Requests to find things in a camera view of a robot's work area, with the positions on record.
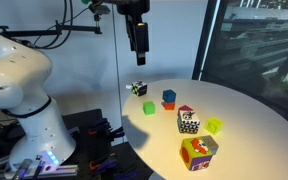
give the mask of black and white cube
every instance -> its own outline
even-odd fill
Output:
[[[178,130],[180,133],[196,134],[200,126],[200,120],[194,111],[179,111]]]
[[[143,96],[147,92],[147,84],[143,81],[135,81],[132,83],[132,93],[137,96]]]

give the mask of orange patterned cube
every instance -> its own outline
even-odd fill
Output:
[[[163,106],[165,110],[174,110],[175,102],[171,102],[171,103],[163,102]]]

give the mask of round white table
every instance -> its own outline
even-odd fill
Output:
[[[161,105],[164,90],[176,93],[175,110]],[[154,115],[145,115],[143,102],[153,101]],[[181,134],[177,109],[191,107],[201,125],[197,134]],[[221,132],[211,135],[204,129],[210,117],[224,122]],[[126,137],[139,157],[168,180],[288,179],[288,122],[275,111],[235,90],[203,81],[162,80],[148,84],[147,94],[132,94],[122,112]],[[211,135],[219,144],[210,166],[189,171],[181,156],[185,138]]]

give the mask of blue cube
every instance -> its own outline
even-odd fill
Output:
[[[163,91],[163,100],[166,103],[171,103],[171,102],[175,102],[176,99],[176,93],[169,89],[169,90],[165,90]]]

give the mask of small cube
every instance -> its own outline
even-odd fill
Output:
[[[169,89],[169,90],[165,90],[163,91],[163,100],[166,103],[171,103],[171,102],[175,102],[176,99],[176,93]]]
[[[143,111],[145,115],[155,114],[155,105],[152,101],[143,103]]]
[[[143,96],[147,92],[147,84],[143,81],[136,81],[132,83],[132,93],[137,96]]]
[[[188,138],[182,141],[180,155],[189,171],[205,169],[213,157],[201,137]]]
[[[202,139],[203,139],[204,143],[206,144],[206,146],[212,151],[213,155],[215,155],[219,146],[215,142],[215,140],[212,138],[212,136],[210,136],[210,135],[202,136]]]
[[[175,109],[175,102],[167,103],[163,102],[163,107],[165,110],[174,110]]]
[[[200,126],[200,120],[194,111],[180,111],[177,119],[180,133],[196,134]]]
[[[223,122],[216,117],[211,117],[206,121],[205,129],[213,135],[216,135],[222,130]]]

